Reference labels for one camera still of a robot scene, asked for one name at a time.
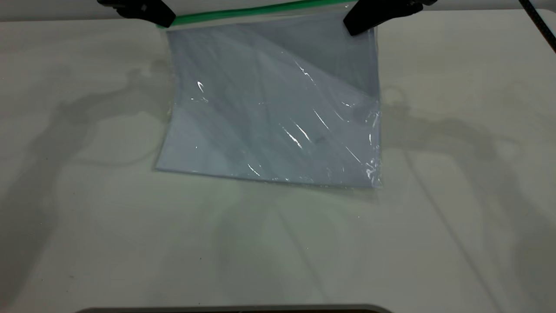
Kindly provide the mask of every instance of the white table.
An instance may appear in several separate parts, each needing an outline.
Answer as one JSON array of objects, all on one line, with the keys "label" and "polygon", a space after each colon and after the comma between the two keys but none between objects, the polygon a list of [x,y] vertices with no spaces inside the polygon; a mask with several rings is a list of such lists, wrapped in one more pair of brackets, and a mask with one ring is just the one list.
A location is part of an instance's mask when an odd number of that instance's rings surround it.
[{"label": "white table", "polygon": [[381,190],[154,171],[167,58],[141,21],[0,23],[1,312],[556,311],[556,56],[523,11],[380,27]]}]

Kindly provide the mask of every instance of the transparent plastic bag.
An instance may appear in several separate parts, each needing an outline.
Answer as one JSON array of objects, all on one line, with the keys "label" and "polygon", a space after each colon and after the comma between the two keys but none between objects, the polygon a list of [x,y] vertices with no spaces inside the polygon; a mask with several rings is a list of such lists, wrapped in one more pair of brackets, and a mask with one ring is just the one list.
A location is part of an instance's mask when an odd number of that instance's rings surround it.
[{"label": "transparent plastic bag", "polygon": [[349,36],[344,15],[168,31],[176,102],[156,168],[379,186],[374,31]]}]

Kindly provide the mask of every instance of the fabric inside bag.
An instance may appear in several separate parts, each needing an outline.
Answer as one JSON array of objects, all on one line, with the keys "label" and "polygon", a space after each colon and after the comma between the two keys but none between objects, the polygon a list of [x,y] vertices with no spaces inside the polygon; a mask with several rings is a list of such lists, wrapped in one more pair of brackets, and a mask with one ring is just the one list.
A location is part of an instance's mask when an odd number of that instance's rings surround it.
[{"label": "fabric inside bag", "polygon": [[169,31],[176,103],[156,168],[377,186],[374,33],[349,36],[344,15]]}]

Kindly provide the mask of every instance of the black cable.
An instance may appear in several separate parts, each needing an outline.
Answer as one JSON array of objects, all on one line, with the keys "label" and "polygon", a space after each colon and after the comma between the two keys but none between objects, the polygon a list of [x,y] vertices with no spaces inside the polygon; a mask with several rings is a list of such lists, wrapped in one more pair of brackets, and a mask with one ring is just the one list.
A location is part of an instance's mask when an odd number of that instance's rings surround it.
[{"label": "black cable", "polygon": [[521,3],[529,17],[533,20],[533,23],[535,23],[540,33],[543,34],[544,39],[547,40],[547,43],[550,45],[552,50],[556,52],[556,37],[554,37],[554,34],[550,31],[550,28],[548,28],[543,18],[540,17],[535,7],[531,4],[531,1],[519,0],[519,3]]}]

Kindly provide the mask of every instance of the ziplock bag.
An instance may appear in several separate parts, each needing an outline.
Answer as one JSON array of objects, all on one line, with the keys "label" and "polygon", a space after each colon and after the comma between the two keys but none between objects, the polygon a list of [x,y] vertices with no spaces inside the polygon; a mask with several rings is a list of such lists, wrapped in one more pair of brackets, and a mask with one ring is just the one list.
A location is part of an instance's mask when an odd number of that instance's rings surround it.
[{"label": "ziplock bag", "polygon": [[156,168],[379,186],[375,36],[351,37],[346,12],[170,29],[176,98]]}]

